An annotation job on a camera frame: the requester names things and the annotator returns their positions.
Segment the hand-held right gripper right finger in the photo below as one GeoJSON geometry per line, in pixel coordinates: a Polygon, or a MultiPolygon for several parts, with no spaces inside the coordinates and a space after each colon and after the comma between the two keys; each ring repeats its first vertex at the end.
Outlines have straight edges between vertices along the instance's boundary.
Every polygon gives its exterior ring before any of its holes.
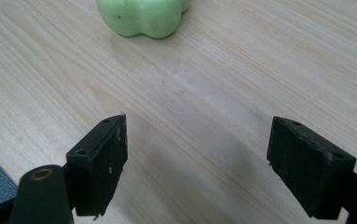
{"type": "Polygon", "coordinates": [[[304,124],[275,117],[267,160],[309,217],[357,220],[356,159],[304,124]]]}

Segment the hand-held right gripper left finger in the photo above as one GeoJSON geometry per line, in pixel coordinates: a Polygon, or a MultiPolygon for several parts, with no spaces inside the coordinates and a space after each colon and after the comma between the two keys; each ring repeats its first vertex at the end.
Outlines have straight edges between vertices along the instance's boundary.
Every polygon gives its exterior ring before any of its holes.
{"type": "Polygon", "coordinates": [[[100,121],[67,154],[65,177],[70,206],[79,217],[103,216],[128,160],[127,121],[100,121]]]}

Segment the green toy bell pepper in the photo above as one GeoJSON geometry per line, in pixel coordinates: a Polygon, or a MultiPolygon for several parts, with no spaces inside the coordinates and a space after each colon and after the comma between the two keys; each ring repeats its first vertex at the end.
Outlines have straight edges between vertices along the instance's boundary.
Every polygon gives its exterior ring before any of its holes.
{"type": "Polygon", "coordinates": [[[163,38],[179,26],[192,0],[96,0],[105,24],[118,35],[163,38]]]}

